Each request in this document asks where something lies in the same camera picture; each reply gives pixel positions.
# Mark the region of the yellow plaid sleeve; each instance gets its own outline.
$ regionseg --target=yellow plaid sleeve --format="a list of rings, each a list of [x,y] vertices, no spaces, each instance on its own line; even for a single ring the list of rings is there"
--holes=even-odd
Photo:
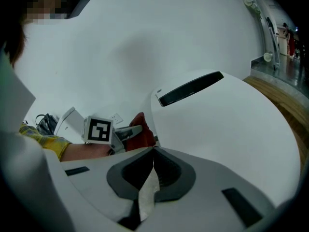
[[[71,143],[63,137],[43,136],[33,126],[28,126],[25,123],[22,123],[19,132],[24,136],[33,138],[42,148],[55,151],[59,159],[62,157],[64,150]]]

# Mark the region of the person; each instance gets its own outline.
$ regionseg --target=person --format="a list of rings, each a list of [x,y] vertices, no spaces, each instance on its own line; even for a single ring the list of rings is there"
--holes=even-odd
[[[24,26],[35,20],[48,19],[50,14],[56,14],[63,1],[67,0],[0,0],[0,6],[5,8],[1,15],[4,20],[0,34],[0,49],[4,48],[12,67],[25,48]],[[34,127],[24,123],[21,125],[20,133],[36,140],[43,148],[53,150],[60,161],[99,158],[111,153],[108,145],[72,144],[61,137],[40,135]]]
[[[295,52],[294,34],[289,29],[288,25],[285,22],[283,26],[287,29],[287,46],[288,46],[287,54],[290,56],[294,56],[294,52]]]

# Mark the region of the red object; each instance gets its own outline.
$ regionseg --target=red object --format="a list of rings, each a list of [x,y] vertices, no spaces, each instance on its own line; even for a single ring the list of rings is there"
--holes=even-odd
[[[290,47],[290,56],[293,56],[294,55],[294,51],[295,51],[295,43],[294,43],[294,38],[293,37],[290,37],[289,47]]]
[[[155,146],[155,138],[152,131],[149,129],[144,113],[139,113],[130,123],[130,126],[141,125],[143,130],[140,134],[126,141],[126,151],[133,149]]]

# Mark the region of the black logo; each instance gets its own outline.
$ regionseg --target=black logo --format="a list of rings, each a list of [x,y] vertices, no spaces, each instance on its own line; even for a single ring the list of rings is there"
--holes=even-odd
[[[105,120],[91,119],[88,139],[108,142],[110,140],[111,122]]]

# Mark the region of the wooden floor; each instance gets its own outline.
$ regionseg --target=wooden floor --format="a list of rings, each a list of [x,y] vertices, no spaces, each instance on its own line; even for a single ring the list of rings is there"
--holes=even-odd
[[[283,114],[296,138],[303,170],[309,155],[309,113],[293,97],[272,84],[252,76],[245,78],[244,82],[264,94]]]

